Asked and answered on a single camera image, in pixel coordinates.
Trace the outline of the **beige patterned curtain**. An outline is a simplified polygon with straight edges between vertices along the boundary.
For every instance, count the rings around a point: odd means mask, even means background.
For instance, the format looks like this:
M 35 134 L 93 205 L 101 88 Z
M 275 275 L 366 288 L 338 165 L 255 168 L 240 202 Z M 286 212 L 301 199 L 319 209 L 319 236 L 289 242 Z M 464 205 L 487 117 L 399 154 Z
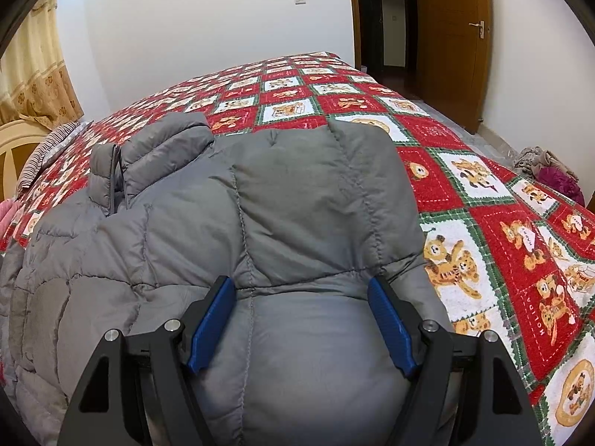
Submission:
M 84 116 L 58 37 L 58 0 L 37 0 L 1 58 L 1 122 L 48 130 Z

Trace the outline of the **grey puffer jacket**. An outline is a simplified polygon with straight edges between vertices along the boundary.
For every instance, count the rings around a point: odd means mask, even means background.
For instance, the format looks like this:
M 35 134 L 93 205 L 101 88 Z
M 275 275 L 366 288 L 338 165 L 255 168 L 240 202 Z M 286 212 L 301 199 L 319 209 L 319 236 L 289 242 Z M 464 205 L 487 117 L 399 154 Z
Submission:
M 192 388 L 221 445 L 381 445 L 408 383 L 367 303 L 386 276 L 449 324 L 425 274 L 425 236 L 391 137 L 364 123 L 216 135 L 172 113 L 11 243 L 1 266 L 5 391 L 54 445 L 110 329 L 155 330 L 229 276 L 237 302 Z

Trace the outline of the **pink cloth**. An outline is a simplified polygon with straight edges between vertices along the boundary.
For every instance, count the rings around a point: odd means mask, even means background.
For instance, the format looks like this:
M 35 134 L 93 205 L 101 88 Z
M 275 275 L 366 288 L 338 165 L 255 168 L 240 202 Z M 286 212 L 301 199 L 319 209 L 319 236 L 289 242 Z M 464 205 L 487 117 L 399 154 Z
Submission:
M 0 220 L 0 237 L 4 237 L 7 230 L 12 223 L 17 210 L 20 209 L 20 202 L 14 199 L 5 199 L 2 201 L 1 209 L 1 220 Z

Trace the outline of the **red patchwork bear quilt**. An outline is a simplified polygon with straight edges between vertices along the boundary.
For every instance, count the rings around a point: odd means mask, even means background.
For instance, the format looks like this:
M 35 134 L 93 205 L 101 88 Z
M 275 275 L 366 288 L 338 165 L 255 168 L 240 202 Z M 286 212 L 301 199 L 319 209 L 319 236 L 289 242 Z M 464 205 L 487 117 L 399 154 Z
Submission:
M 495 331 L 520 375 L 541 440 L 569 445 L 594 424 L 594 216 L 474 152 L 448 127 L 345 64 L 313 52 L 238 65 L 153 94 L 92 123 L 20 201 L 2 237 L 26 245 L 35 224 L 89 181 L 93 150 L 121 146 L 172 113 L 216 135 L 312 130 L 330 120 L 389 134 L 425 236 L 425 274 L 456 333 Z

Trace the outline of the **brown wooden door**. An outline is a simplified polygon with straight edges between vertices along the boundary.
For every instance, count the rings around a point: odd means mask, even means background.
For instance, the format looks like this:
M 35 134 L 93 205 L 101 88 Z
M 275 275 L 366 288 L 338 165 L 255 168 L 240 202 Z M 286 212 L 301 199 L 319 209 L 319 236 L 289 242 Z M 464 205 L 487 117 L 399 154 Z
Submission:
M 469 23 L 485 21 L 485 38 Z M 418 0 L 422 99 L 471 134 L 482 122 L 491 64 L 492 0 Z

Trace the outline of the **striped pillow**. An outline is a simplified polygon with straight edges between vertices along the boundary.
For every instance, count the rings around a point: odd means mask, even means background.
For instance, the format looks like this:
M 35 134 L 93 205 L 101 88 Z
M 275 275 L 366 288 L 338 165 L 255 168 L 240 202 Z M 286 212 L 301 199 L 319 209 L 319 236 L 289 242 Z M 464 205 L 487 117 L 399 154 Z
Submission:
M 52 130 L 27 158 L 16 182 L 14 197 L 19 197 L 30 189 L 38 175 L 53 164 L 91 124 L 92 121 L 68 122 Z

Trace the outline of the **cream wooden headboard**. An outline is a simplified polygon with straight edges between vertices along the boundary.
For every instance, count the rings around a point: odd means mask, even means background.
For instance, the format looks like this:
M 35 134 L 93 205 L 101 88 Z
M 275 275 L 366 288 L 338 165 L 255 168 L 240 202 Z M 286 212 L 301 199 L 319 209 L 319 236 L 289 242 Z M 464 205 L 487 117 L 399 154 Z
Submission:
M 17 180 L 33 149 L 49 130 L 34 122 L 15 120 L 1 125 L 1 198 L 14 196 Z

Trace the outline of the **pile of clothes on floor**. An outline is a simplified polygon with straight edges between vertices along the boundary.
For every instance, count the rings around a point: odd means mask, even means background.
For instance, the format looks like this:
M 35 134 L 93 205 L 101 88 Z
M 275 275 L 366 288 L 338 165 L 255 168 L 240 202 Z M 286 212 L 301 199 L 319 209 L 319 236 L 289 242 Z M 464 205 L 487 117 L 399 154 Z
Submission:
M 585 206 L 578 175 L 550 150 L 540 146 L 523 148 L 513 160 L 513 167 L 572 199 L 580 206 Z

